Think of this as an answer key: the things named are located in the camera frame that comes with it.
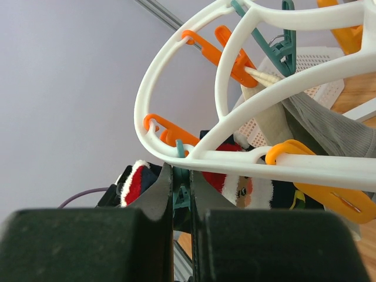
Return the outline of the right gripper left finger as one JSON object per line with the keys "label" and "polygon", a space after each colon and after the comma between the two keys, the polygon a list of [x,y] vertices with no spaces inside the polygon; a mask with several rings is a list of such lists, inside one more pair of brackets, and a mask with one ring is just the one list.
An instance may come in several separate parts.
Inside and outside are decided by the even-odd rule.
{"label": "right gripper left finger", "polygon": [[173,281],[172,168],[125,208],[29,209],[1,227],[2,281]]}

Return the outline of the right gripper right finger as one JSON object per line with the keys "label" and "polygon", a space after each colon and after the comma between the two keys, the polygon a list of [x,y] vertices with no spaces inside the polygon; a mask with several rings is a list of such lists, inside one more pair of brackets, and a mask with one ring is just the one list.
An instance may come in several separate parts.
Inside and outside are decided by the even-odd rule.
{"label": "right gripper right finger", "polygon": [[200,172],[190,174],[194,281],[368,281],[353,237],[335,215],[246,210]]}

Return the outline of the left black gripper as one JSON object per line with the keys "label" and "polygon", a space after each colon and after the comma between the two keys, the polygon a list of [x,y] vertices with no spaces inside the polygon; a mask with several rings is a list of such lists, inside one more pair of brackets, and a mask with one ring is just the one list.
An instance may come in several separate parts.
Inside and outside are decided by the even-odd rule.
{"label": "left black gripper", "polygon": [[122,187],[132,171],[132,166],[128,165],[123,173],[111,184],[105,194],[98,201],[96,207],[119,207]]}

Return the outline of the red white sock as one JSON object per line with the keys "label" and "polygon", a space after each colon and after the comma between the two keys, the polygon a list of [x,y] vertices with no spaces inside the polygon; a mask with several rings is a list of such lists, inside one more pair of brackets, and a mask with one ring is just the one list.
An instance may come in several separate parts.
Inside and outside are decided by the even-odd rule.
{"label": "red white sock", "polygon": [[158,179],[162,167],[144,160],[128,165],[115,182],[120,207],[133,203]]}

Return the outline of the dark navy sock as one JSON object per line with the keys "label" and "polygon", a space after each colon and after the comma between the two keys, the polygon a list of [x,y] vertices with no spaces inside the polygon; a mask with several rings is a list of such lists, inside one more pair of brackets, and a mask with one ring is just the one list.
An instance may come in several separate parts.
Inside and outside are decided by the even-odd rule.
{"label": "dark navy sock", "polygon": [[299,191],[292,182],[213,172],[205,180],[240,209],[320,210],[324,206]]}

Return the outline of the orange clothes peg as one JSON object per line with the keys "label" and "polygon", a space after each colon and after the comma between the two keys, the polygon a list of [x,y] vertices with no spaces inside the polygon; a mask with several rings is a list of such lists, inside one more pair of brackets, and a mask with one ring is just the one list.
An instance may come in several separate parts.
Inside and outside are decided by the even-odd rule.
{"label": "orange clothes peg", "polygon": [[155,120],[159,125],[165,128],[165,130],[160,135],[160,140],[169,146],[176,146],[176,140],[181,140],[183,144],[196,146],[200,139],[193,136],[191,133],[185,131],[169,120],[150,113],[145,116],[143,120],[143,126],[148,131],[150,129],[151,120]]}

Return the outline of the grey sock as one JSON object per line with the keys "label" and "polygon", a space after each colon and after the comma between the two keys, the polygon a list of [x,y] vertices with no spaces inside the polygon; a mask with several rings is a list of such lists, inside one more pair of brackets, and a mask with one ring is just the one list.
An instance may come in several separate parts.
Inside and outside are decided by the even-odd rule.
{"label": "grey sock", "polygon": [[375,158],[375,129],[323,107],[304,92],[281,103],[330,156]]}

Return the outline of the white round clip hanger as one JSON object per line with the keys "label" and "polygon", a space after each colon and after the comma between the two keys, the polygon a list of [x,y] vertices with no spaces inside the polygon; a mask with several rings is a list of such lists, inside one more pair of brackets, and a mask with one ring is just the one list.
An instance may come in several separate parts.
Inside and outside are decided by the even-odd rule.
{"label": "white round clip hanger", "polygon": [[[183,30],[176,31],[164,44],[147,69],[137,93],[134,108],[136,134],[154,156],[178,167],[241,176],[262,177],[288,182],[317,184],[363,191],[375,190],[375,160],[356,157],[282,154],[276,165],[259,165],[257,159],[271,149],[259,147],[250,152],[220,152],[218,147],[241,125],[283,99],[334,80],[375,71],[375,2],[356,1],[338,6],[282,11],[244,1],[247,12],[235,27],[217,68],[214,98],[218,124],[196,145],[186,146],[189,155],[179,158],[174,148],[148,131],[143,120],[149,113],[153,88],[163,68],[185,44]],[[295,31],[316,31],[362,25],[361,49],[354,54],[324,62],[285,78],[262,90],[233,111],[227,106],[230,72],[244,41],[260,23]]]}

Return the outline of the cream beige sock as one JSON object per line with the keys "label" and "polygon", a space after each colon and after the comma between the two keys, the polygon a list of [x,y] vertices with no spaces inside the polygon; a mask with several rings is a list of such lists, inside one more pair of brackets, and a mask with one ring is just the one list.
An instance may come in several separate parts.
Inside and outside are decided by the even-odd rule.
{"label": "cream beige sock", "polygon": [[281,102],[256,115],[255,120],[270,146],[295,139],[318,155],[329,155]]}

